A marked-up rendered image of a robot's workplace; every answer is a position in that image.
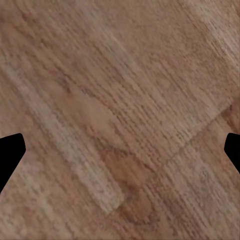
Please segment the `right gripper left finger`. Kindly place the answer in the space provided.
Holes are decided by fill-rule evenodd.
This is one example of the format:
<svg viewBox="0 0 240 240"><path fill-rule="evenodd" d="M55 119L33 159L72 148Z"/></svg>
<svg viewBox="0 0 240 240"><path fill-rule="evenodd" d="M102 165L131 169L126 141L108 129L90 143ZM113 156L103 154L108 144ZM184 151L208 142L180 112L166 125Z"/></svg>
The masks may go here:
<svg viewBox="0 0 240 240"><path fill-rule="evenodd" d="M21 133L0 138L0 193L26 152Z"/></svg>

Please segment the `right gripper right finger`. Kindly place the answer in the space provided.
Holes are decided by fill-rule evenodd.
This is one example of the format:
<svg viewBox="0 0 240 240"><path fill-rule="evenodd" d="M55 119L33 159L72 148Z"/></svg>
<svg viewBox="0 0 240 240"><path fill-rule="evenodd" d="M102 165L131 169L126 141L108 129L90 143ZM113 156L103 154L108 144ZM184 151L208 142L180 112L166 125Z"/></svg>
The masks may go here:
<svg viewBox="0 0 240 240"><path fill-rule="evenodd" d="M240 173L240 135L228 133L224 151Z"/></svg>

